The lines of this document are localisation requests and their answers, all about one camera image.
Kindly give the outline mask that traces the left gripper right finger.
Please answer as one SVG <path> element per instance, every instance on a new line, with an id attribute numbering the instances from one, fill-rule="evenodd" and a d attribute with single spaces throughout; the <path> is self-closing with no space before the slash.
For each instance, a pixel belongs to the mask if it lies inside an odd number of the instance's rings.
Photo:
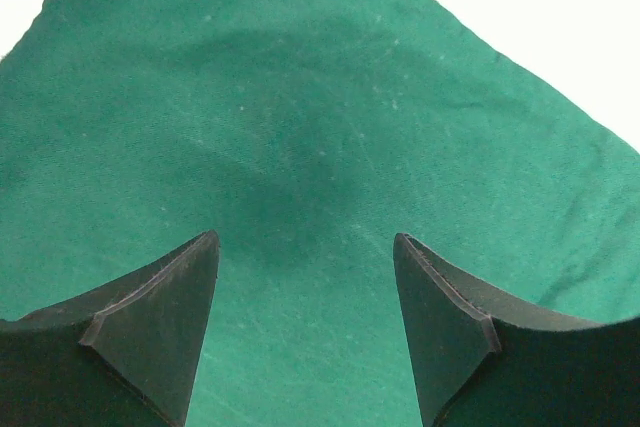
<path id="1" fill-rule="evenodd" d="M 395 278 L 426 426 L 635 426 L 639 322 L 597 323 L 516 297 L 411 235 Z"/>

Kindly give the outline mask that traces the dark green surgical cloth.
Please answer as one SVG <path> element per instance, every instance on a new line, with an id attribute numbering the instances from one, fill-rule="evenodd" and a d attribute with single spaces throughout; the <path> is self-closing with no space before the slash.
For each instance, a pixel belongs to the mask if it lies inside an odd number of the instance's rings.
<path id="1" fill-rule="evenodd" d="M 639 156 L 434 0 L 45 0 L 1 63 L 1 314 L 214 230 L 192 426 L 416 426 L 406 232 L 639 312 Z"/>

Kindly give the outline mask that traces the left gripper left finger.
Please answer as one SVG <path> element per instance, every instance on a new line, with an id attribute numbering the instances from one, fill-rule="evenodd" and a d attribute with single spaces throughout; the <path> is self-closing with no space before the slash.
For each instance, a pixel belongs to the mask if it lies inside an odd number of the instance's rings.
<path id="1" fill-rule="evenodd" d="M 153 263 L 1 323 L 4 426 L 183 426 L 217 280 L 206 231 Z"/>

